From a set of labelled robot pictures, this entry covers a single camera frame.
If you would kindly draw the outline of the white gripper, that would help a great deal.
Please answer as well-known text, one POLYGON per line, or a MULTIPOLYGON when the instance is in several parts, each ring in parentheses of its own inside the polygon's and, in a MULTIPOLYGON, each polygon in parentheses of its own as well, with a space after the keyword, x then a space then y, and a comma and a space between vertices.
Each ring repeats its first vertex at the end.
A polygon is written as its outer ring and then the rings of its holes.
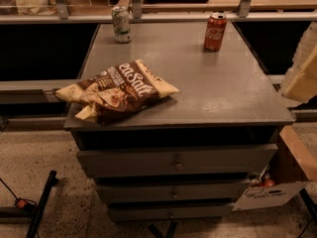
POLYGON ((292 61, 279 90, 279 101, 286 107, 306 104, 317 94, 316 22, 312 22, 304 32, 292 61))

